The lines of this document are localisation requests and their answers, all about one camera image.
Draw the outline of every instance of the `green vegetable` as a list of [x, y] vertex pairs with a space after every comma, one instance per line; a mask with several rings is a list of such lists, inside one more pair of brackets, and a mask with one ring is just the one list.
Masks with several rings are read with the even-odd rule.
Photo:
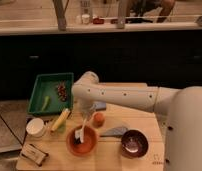
[[43, 105], [42, 105], [42, 108], [41, 108], [41, 111], [46, 110], [46, 108], [49, 105], [49, 103], [50, 103], [50, 97], [49, 96], [45, 96], [44, 97], [44, 102], [43, 102]]

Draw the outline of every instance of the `white bowl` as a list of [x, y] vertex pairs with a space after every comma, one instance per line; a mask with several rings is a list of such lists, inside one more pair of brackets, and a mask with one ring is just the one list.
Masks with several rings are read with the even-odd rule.
[[32, 119], [27, 124], [26, 131], [29, 135], [32, 135], [33, 137], [41, 137], [46, 131], [44, 121], [40, 118]]

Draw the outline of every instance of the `green tray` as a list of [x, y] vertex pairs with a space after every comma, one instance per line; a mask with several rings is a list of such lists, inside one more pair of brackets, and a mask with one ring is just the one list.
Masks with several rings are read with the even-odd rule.
[[[40, 74], [36, 77], [28, 113], [33, 115], [50, 115], [58, 114], [64, 108], [72, 109], [73, 96], [71, 88], [74, 80], [73, 73], [57, 73], [57, 74]], [[57, 93], [57, 85], [65, 82], [67, 100], [61, 101]], [[49, 103], [45, 110], [42, 110], [44, 99], [50, 97]]]

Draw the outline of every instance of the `red bowl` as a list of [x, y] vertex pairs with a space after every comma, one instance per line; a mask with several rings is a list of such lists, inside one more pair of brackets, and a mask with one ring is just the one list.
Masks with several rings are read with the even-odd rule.
[[73, 129], [68, 135], [66, 139], [66, 144], [68, 150], [75, 156], [85, 156], [93, 151], [97, 142], [98, 136], [94, 129], [91, 127], [84, 127], [84, 142], [79, 143], [75, 139], [75, 130], [80, 129], [82, 125]]

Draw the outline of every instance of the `brown bowl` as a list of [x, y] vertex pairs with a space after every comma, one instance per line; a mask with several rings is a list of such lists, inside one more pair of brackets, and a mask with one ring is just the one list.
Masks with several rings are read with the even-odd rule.
[[91, 127], [85, 126], [84, 128], [84, 142], [80, 143], [75, 139], [75, 130], [80, 129], [82, 126], [78, 126], [73, 129], [66, 139], [66, 144], [69, 151], [75, 156], [85, 156], [93, 151], [95, 148], [98, 137], [94, 129]]
[[138, 130], [129, 130], [121, 138], [122, 150], [129, 157], [142, 157], [148, 151], [148, 141]]

